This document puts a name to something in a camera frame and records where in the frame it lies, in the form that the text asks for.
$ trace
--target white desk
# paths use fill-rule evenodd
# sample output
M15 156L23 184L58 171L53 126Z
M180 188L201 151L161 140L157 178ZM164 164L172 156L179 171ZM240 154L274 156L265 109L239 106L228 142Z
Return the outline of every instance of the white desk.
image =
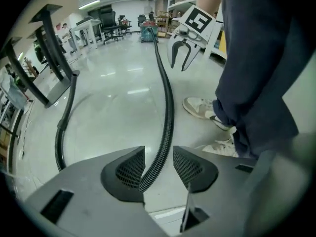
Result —
M72 34L72 36L73 36L73 38L75 40L75 45L76 45L77 50L79 50L79 46L78 46L78 43L76 41L75 31L80 31L80 30L84 31L84 33L85 33L85 35L87 37L88 46L90 47L89 35L88 35L88 32L87 32L88 29L89 29L90 35L92 37L92 40L93 40L94 48L98 48L97 41L96 41L95 36L94 36L93 26L99 25L99 27L100 27L100 24L101 24L100 20L90 19L90 20L85 21L85 22L81 23L80 25L77 25L76 27L73 27L71 29L71 34Z

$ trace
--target vacuum hose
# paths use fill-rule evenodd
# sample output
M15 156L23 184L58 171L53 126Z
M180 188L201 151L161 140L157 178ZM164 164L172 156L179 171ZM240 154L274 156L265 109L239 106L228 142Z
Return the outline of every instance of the vacuum hose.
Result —
M154 31L152 28L148 28L147 30L151 33L152 38L154 40L155 53L156 53L160 76L163 83L166 106L165 106L163 133L162 133L162 138L160 141L160 146L153 163L151 164L151 166L149 167L145 175L141 178L140 186L139 186L139 190L141 192L145 192L154 183L154 181L159 176L163 166L165 165L165 162L167 160L169 150L171 147L173 127L174 127L174 102L173 102L171 85L161 61Z
M171 85L167 76L166 71L164 70L161 57L158 51L158 45L156 43L156 36L152 28L147 29L154 40L155 53L158 63L158 68L160 76L163 83L164 95L165 95L165 117L164 117L164 126L162 132L162 138L160 146L157 152L157 155L149 167L148 171L141 178L139 190L145 192L157 179L163 166L166 163L169 150L171 147L172 136L173 136L173 127L174 127L174 103ZM55 137L55 158L58 170L61 171L66 167L64 156L63 156L63 139L64 133L68 124L69 114L75 97L76 82L79 72L74 71L71 77L70 93L68 102L64 111L64 114L57 125L57 132Z
M71 76L68 101L64 110L64 114L61 120L59 120L58 125L57 125L57 132L55 136L55 159L56 159L56 163L57 163L57 167L59 171L62 171L64 168L66 168L64 154L63 154L63 140L64 140L64 133L68 124L70 111L71 111L74 98L75 98L78 75L79 75L79 71L73 71L72 76Z

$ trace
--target table leg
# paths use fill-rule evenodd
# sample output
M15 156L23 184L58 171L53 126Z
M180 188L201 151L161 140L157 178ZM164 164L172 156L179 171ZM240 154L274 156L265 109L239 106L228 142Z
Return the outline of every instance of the table leg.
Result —
M85 37L87 39L87 42L88 42L88 47L91 48L91 44L90 44L90 38L89 38L89 35L88 35L88 31L87 29L84 29L83 30L84 34L85 34Z
M101 31L101 24L99 24L99 30L100 30L102 42L104 42L105 41L105 37L104 37L104 33Z
M9 61L13 67L13 70L20 77L21 81L24 85L33 93L33 95L41 101L45 106L49 103L49 100L41 93L41 91L34 85L34 83L29 79L28 75L24 72L20 62L16 58L16 54L14 52L13 46L11 42L9 42L5 46L5 52L9 58Z
M76 48L77 48L77 51L79 51L80 54L81 54L81 50L79 49L79 45L78 45L78 42L77 42L77 39L76 39L75 31L74 31L73 29L71 29L70 31L71 31L71 35L72 35L72 37L73 37L73 39L74 39L74 42L75 42L75 46L76 46Z
M47 41L49 45L51 46L52 50L54 51L56 58L61 66L61 68L65 71L65 74L67 75L68 79L71 79L73 71L69 67L69 64L64 57L64 54L59 46L59 43L57 41L57 38L55 36L53 24L50 17L50 12L45 10L41 12L41 20L43 21L44 29L47 36Z
M49 51L47 49L47 46L45 44L44 38L43 38L43 34L41 33L41 28L38 28L35 31L35 35L36 38L38 39L39 42L39 46L41 47L41 50L43 51L43 54L46 58L46 60L48 61L49 67L52 69L52 71L56 74L57 78L62 81L64 79L64 77L62 76L62 74L60 73L60 71L58 70L55 62L53 61L53 58L50 56Z
M89 30L90 30L90 33L91 33L91 36L92 36L94 48L97 49L97 48L98 48L97 40L95 39L94 30L93 30L93 27L92 27L92 23L91 23L91 22L89 23Z

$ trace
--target polished floor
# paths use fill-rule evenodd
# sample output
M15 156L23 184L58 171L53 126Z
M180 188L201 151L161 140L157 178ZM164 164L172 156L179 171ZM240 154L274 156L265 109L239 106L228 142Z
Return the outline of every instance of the polished floor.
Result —
M105 46L99 42L98 49L85 48L83 55L72 62L72 69L80 70L80 75L64 139L67 165L140 145L146 147L146 167L153 161L162 135L165 99L154 45L141 43L138 38L138 34L132 34ZM204 61L199 54L191 67L181 72L186 54L183 48L171 69L166 41L160 39L158 47L175 101L172 145L196 147L225 137L211 121L194 118L182 108L184 97L215 96L222 67L212 60ZM36 83L47 94L56 82L55 75L46 69ZM22 200L58 174L54 139L68 94L69 90L48 109L35 101L24 118L13 161L17 193ZM187 191L173 168L171 151L161 175L145 193L146 209L154 212L183 206L186 198Z

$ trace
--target black office chair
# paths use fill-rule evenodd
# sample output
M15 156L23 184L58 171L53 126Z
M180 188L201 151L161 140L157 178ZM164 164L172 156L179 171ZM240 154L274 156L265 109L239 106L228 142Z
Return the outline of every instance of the black office chair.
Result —
M144 21L146 21L146 16L141 14L138 16L138 26L140 27L140 24L142 24Z
M113 39L118 41L119 38L123 37L114 33L114 30L121 28L121 26L117 25L115 22L115 11L112 11L112 9L101 9L100 20L102 22L101 31L105 34L106 37L106 39L103 41L103 44L105 44L105 42L108 40Z
M132 34L132 33L129 31L129 29L132 27L132 26L130 25L130 22L131 22L131 21L128 21L128 24L123 23L124 18L125 18L125 15L120 15L119 18L118 18L118 24L121 26L121 30L122 30L122 31L125 31L125 33L122 33L122 34L123 34L123 35Z

